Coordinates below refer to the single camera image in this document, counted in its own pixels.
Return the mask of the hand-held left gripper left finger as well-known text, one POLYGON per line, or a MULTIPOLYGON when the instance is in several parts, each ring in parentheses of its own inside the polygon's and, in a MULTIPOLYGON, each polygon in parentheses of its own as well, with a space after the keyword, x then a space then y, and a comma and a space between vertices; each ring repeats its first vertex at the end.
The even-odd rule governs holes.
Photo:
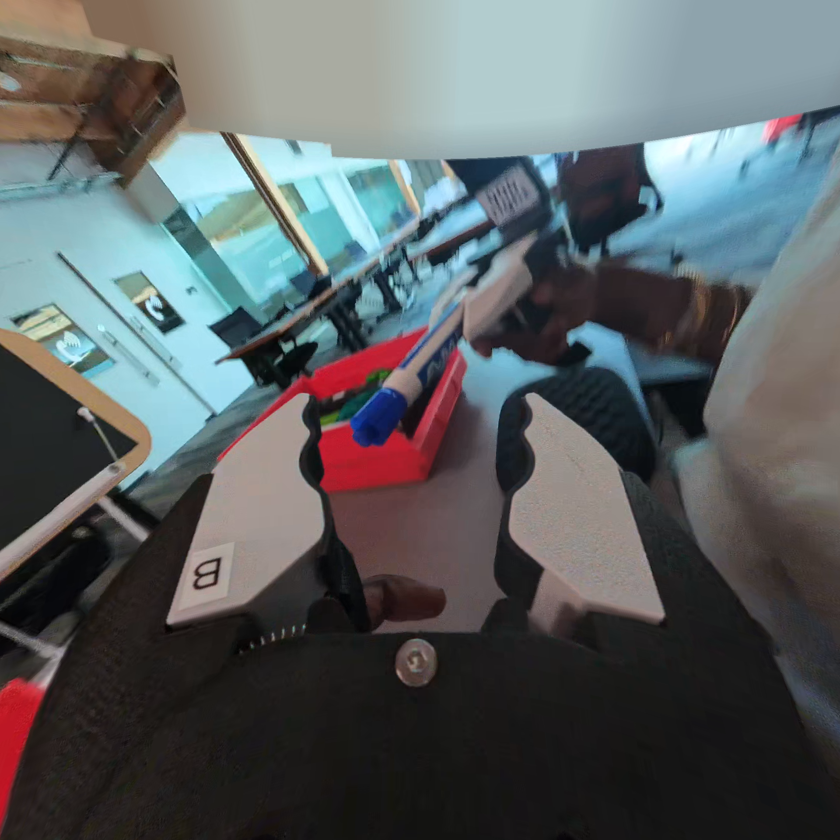
POLYGON ((294 395, 217 462, 166 626, 244 616, 258 634, 305 630, 310 607, 336 600, 371 630, 352 554, 322 488, 318 402, 294 395))

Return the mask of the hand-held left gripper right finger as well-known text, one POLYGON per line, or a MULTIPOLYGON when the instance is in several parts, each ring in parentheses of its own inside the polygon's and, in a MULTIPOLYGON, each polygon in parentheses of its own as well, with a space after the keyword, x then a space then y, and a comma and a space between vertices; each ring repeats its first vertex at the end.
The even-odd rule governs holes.
POLYGON ((526 464, 500 518, 496 582, 529 627, 567 637, 589 615, 659 627, 665 608, 615 459, 540 395, 524 397, 526 464))

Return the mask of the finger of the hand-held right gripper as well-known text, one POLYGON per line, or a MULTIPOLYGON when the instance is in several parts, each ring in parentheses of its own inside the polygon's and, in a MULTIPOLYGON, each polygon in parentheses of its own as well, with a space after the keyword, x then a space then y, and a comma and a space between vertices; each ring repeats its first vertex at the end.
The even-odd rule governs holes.
POLYGON ((532 288, 527 257, 538 241, 525 235, 492 256, 485 273, 465 295, 464 339, 473 343, 494 332, 506 313, 532 288))

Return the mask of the blue marker pen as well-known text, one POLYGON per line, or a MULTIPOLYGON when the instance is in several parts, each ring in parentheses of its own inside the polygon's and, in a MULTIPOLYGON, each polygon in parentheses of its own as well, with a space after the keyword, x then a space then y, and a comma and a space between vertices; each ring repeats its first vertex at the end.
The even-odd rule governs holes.
POLYGON ((420 397, 434 389, 464 334, 465 308, 464 299, 450 304, 353 415, 350 426, 357 445, 383 446, 420 397))

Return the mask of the person's right hand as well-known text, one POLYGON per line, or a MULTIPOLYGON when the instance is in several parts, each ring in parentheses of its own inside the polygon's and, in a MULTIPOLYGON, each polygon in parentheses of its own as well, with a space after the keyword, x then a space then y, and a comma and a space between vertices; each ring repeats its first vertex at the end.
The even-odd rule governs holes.
POLYGON ((596 310, 597 275, 591 266, 551 266, 534 281, 528 300, 538 310, 540 329, 518 327, 483 335, 471 348, 484 358, 509 351, 526 362, 553 365, 569 348, 568 334, 596 310))

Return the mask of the person's left hand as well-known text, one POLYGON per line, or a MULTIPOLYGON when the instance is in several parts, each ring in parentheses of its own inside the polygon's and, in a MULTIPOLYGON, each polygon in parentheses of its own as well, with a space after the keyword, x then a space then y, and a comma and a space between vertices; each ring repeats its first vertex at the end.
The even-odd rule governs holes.
POLYGON ((443 589, 403 575, 376 575, 362 585, 372 631, 388 622, 411 623, 436 618, 447 605, 443 589))

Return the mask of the dark red office chair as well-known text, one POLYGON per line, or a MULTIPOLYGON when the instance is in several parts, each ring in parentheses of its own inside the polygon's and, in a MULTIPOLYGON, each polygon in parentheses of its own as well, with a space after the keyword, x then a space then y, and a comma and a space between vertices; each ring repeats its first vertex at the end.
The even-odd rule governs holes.
POLYGON ((645 143, 561 153, 556 163, 558 200, 582 255, 597 247, 607 256, 610 237, 665 208, 648 171, 645 143))

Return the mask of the large red plastic bin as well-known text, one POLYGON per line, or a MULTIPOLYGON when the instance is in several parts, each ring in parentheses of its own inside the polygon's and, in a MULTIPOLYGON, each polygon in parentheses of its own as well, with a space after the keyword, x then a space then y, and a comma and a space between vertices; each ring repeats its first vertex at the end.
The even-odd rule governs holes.
MULTIPOLYGON (((312 376, 297 379, 218 457, 221 461, 245 436, 289 400, 304 394, 325 400, 366 384, 376 371, 392 369, 419 341, 425 329, 415 329, 370 348, 324 365, 312 376)), ((363 448, 352 439, 347 423, 322 427, 319 442, 324 467, 322 487, 333 494, 342 491, 404 486, 425 481, 432 472, 438 450, 463 390, 467 370, 464 355, 455 350, 420 413, 414 430, 394 432, 381 447, 363 448)))

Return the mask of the green toy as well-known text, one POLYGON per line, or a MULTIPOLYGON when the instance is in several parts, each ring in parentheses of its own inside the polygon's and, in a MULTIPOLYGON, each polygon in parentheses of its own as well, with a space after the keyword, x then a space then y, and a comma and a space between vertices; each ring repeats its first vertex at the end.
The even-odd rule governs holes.
POLYGON ((378 369, 367 374, 363 383, 318 400, 321 427, 348 423, 369 399, 380 390, 393 369, 378 369))

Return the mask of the black office chair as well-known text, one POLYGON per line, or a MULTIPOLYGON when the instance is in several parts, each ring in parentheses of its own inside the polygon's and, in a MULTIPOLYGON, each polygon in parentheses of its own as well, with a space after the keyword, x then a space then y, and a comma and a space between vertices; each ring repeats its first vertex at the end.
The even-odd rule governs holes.
POLYGON ((303 308, 283 307, 261 325, 244 308, 237 308, 208 327, 228 349, 217 364, 239 361, 257 386, 275 385, 283 392, 298 378, 312 374, 311 362, 319 346, 317 341, 303 339, 303 334, 316 319, 303 308))

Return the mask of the long wooden table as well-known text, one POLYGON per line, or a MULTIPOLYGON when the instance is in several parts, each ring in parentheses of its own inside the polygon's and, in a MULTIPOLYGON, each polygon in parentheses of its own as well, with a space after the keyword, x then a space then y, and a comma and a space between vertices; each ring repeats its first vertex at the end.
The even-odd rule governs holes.
POLYGON ((383 312, 374 317, 374 323, 394 316, 402 316, 411 294, 406 292, 399 298, 392 278, 400 274, 401 267, 408 262, 407 247, 415 239, 421 220, 415 218, 385 241, 385 245, 368 256, 357 266, 347 269, 339 280, 332 279, 330 288, 322 290, 314 299, 303 304, 304 312, 316 316, 314 323, 327 319, 340 336, 343 345, 352 353, 365 350, 373 328, 368 327, 359 315, 353 314, 350 304, 355 301, 356 292, 373 283, 379 290, 383 312))

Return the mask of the white door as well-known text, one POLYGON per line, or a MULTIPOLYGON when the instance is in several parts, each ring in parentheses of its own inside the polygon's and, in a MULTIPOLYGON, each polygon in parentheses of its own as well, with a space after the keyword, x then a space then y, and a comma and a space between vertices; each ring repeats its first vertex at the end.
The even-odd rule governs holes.
POLYGON ((84 276, 84 274, 67 258, 61 251, 56 252, 58 260, 68 268, 72 274, 79 279, 79 281, 93 294, 120 322, 127 327, 135 337, 142 342, 148 351, 164 366, 168 372, 193 396, 204 409, 206 409, 208 418, 216 418, 217 412, 213 405, 199 393, 192 384, 180 373, 179 365, 173 365, 172 360, 174 356, 160 343, 152 340, 151 334, 144 331, 142 322, 135 316, 127 318, 123 313, 107 299, 96 286, 84 276))

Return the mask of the wooden framed black board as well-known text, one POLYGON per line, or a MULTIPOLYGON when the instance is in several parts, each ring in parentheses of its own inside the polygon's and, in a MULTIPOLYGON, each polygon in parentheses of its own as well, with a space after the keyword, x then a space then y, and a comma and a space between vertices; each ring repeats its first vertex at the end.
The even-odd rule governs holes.
POLYGON ((148 428, 36 341, 1 330, 1 578, 141 467, 148 428))

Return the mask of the dark wall sign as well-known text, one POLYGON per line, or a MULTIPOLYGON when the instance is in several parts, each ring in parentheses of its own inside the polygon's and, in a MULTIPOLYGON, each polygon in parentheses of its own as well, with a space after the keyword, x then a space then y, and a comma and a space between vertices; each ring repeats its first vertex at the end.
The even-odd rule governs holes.
POLYGON ((161 334, 170 333, 185 324, 181 314, 142 271, 117 277, 113 284, 161 334))

